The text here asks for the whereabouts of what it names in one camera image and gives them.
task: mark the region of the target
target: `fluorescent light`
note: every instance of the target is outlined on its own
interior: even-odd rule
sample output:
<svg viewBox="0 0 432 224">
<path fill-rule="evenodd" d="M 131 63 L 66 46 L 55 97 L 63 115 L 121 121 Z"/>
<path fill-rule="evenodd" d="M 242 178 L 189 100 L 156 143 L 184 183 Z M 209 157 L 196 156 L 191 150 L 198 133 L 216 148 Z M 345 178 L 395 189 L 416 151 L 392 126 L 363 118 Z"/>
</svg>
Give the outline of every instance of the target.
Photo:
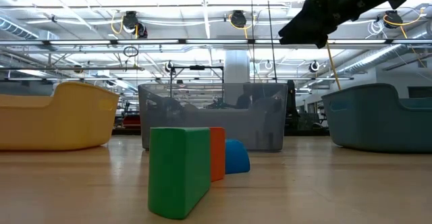
<svg viewBox="0 0 432 224">
<path fill-rule="evenodd" d="M 431 39 L 398 39 L 393 40 L 393 43 L 399 44 L 429 44 L 432 43 Z"/>
<path fill-rule="evenodd" d="M 42 41 L 0 41 L 0 45 L 43 45 Z"/>
<path fill-rule="evenodd" d="M 92 81 L 98 81 L 98 80 L 112 80 L 113 78 L 86 78 L 85 80 L 92 80 Z"/>
<path fill-rule="evenodd" d="M 31 69 L 19 69 L 18 72 L 25 73 L 32 76 L 47 76 L 46 73 L 36 71 L 36 70 L 31 70 Z"/>
<path fill-rule="evenodd" d="M 8 78 L 8 80 L 17 80 L 17 81 L 38 81 L 43 80 L 42 78 Z"/>
<path fill-rule="evenodd" d="M 354 78 L 338 78 L 339 80 L 353 80 Z M 336 80 L 335 78 L 319 78 L 319 81 L 317 83 L 320 83 L 324 80 Z"/>
<path fill-rule="evenodd" d="M 119 40 L 117 41 L 119 45 L 142 45 L 142 44 L 178 44 L 177 39 L 131 39 L 131 40 Z"/>
<path fill-rule="evenodd" d="M 329 44 L 381 44 L 385 43 L 384 39 L 335 39 L 328 40 Z"/>
<path fill-rule="evenodd" d="M 271 39 L 257 39 L 257 40 L 255 40 L 255 43 L 267 43 L 267 44 L 271 44 Z"/>
<path fill-rule="evenodd" d="M 186 44 L 247 44 L 247 39 L 187 39 Z"/>
<path fill-rule="evenodd" d="M 56 40 L 50 41 L 52 45 L 109 45 L 109 40 Z"/>
</svg>

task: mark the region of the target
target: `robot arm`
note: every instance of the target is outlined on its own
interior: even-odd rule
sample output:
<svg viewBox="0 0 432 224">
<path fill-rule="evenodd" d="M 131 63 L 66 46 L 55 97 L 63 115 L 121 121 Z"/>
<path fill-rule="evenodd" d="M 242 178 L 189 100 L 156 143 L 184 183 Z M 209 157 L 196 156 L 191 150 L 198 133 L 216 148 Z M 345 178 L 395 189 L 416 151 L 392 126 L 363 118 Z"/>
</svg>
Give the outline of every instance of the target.
<svg viewBox="0 0 432 224">
<path fill-rule="evenodd" d="M 302 11 L 279 31 L 280 43 L 315 44 L 322 48 L 337 26 L 357 20 L 360 14 L 386 1 L 396 9 L 406 0 L 306 0 Z"/>
</svg>

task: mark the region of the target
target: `plastic storage bin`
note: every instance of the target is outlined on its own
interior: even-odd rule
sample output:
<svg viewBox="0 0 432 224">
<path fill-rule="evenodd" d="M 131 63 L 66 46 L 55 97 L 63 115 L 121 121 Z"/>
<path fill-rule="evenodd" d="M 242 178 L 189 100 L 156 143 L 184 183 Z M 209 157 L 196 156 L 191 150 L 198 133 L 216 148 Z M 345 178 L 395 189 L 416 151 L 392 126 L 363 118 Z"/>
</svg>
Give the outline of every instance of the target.
<svg viewBox="0 0 432 224">
<path fill-rule="evenodd" d="M 279 151 L 284 141 L 284 84 L 143 84 L 138 87 L 142 146 L 154 127 L 223 127 L 248 150 Z"/>
<path fill-rule="evenodd" d="M 375 152 L 432 152 L 431 99 L 399 99 L 389 84 L 355 86 L 323 96 L 331 139 Z"/>
<path fill-rule="evenodd" d="M 65 82 L 54 96 L 0 94 L 0 150 L 74 150 L 106 143 L 118 95 Z"/>
</svg>

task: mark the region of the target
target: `black cable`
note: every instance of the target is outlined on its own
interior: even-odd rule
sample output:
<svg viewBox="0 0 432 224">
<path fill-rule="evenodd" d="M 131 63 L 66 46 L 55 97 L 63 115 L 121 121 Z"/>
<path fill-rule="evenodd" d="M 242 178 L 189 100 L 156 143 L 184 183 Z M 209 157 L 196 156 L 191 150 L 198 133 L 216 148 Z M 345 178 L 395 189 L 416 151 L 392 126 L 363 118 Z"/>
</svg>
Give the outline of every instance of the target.
<svg viewBox="0 0 432 224">
<path fill-rule="evenodd" d="M 267 7 L 268 7 L 268 9 L 269 9 L 271 50 L 273 51 L 273 69 L 274 69 L 274 71 L 275 71 L 275 81 L 276 81 L 276 83 L 277 83 L 276 61 L 275 61 L 275 46 L 273 45 L 273 29 L 272 29 L 272 27 L 271 27 L 270 0 L 267 0 Z"/>
<path fill-rule="evenodd" d="M 254 21 L 255 21 L 255 18 L 254 18 L 254 0 L 250 0 L 250 12 L 252 14 L 252 40 L 255 40 L 255 34 L 254 34 L 254 30 L 255 30 L 255 27 L 254 27 Z M 255 68 L 255 42 L 252 43 L 252 60 L 254 63 L 254 83 L 255 83 L 255 72 L 257 71 L 257 69 Z"/>
</svg>

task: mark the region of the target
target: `blue bin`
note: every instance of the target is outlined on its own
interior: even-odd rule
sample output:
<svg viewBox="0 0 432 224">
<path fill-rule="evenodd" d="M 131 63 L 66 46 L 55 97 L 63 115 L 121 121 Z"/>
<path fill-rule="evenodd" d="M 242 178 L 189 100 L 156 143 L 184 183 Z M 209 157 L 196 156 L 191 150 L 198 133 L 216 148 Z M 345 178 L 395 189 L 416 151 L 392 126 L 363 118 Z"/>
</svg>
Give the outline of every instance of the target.
<svg viewBox="0 0 432 224">
<path fill-rule="evenodd" d="M 432 152 L 432 99 L 399 99 L 389 84 L 355 86 L 323 96 L 331 139 L 374 152 Z"/>
</svg>

